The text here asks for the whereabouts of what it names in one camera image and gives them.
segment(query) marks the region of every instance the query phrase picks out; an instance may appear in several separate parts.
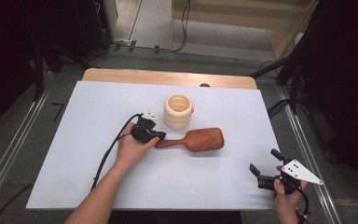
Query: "white tabletop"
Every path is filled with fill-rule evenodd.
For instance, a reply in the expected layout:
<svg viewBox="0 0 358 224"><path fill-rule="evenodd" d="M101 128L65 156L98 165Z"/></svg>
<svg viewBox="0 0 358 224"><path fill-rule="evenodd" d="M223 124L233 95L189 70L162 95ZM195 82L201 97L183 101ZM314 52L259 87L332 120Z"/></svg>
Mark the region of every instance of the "white tabletop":
<svg viewBox="0 0 358 224"><path fill-rule="evenodd" d="M165 125L163 103L176 93L191 98L195 112L184 130ZM167 139L187 131L218 127L225 146L193 153L184 147L152 148L124 179L116 209L271 209L273 198L249 171L277 175L270 155L278 145L260 91L79 81L27 204L30 209L71 209L90 192L103 154L132 115L152 112L155 130ZM113 164L115 146L100 179Z"/></svg>

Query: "wooden hairbrush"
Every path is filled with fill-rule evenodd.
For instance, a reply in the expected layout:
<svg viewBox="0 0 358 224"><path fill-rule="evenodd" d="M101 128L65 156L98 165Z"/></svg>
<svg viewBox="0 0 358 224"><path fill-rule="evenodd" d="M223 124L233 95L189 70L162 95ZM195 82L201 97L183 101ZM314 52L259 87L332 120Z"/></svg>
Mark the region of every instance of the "wooden hairbrush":
<svg viewBox="0 0 358 224"><path fill-rule="evenodd" d="M225 140L220 129L207 128L188 131L180 140L160 140L156 143L156 148L185 145L190 151L201 152L220 149L224 144Z"/></svg>

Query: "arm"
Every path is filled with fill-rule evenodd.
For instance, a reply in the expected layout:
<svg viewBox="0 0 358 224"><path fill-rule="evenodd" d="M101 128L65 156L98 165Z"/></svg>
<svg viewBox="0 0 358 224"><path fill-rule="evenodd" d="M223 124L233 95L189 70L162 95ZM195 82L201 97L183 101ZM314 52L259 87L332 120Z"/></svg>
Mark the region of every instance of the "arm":
<svg viewBox="0 0 358 224"><path fill-rule="evenodd" d="M301 188L304 189L307 186L307 181L301 181ZM301 193L295 191L291 194L284 193L284 186L281 183L280 179L275 179L274 188L276 195L275 198L275 216L278 219L280 224L297 224L297 214L296 208L302 197Z"/></svg>
<svg viewBox="0 0 358 224"><path fill-rule="evenodd" d="M129 123L123 135L130 133L133 123ZM138 143L130 134L118 140L115 164L94 190L84 199L65 223L107 223L118 188L127 172L154 146L158 138L153 138L145 145Z"/></svg>

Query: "human hand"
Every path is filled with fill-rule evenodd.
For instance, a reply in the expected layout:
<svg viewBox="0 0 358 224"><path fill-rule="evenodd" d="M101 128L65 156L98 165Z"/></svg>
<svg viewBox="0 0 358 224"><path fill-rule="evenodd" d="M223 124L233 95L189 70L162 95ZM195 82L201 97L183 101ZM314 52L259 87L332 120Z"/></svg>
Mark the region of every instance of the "human hand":
<svg viewBox="0 0 358 224"><path fill-rule="evenodd" d="M130 168L144 156L146 151L153 147L159 140L158 137L155 137L146 144L139 143L129 134L133 125L134 123L130 122L121 135L123 137L118 140L115 165L126 168L126 170L130 170Z"/></svg>
<svg viewBox="0 0 358 224"><path fill-rule="evenodd" d="M301 188L304 189L308 182L301 180ZM302 197L297 190L291 194L284 193L284 185L280 179L274 181L275 191L272 194L276 196L274 210L280 224L297 223L296 208Z"/></svg>

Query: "table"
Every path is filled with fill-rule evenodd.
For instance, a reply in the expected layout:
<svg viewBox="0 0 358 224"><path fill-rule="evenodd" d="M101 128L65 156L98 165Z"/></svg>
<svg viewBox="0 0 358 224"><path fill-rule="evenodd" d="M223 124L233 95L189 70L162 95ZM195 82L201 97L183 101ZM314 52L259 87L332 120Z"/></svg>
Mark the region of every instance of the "table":
<svg viewBox="0 0 358 224"><path fill-rule="evenodd" d="M181 20L187 0L172 0L173 20ZM318 0L192 0L188 20L265 29L277 60L308 26Z"/></svg>
<svg viewBox="0 0 358 224"><path fill-rule="evenodd" d="M211 88L198 87L201 83L208 83ZM176 138L189 130L215 126L221 128L225 146L197 154L183 147L147 151L124 179L114 209L271 209L269 192L257 188L256 178L249 171L251 162L262 174L276 175L275 166L280 164L269 154L278 144L261 94L255 88L250 77L87 70L75 87L27 208L77 207L90 191L112 137L132 115L129 111L138 110L140 105L161 108L153 111L161 118L166 95L180 91L195 104L190 125L175 132L162 121L155 129L166 132L167 138ZM236 97L246 104L236 105ZM115 150L116 147L100 178L113 164Z"/></svg>

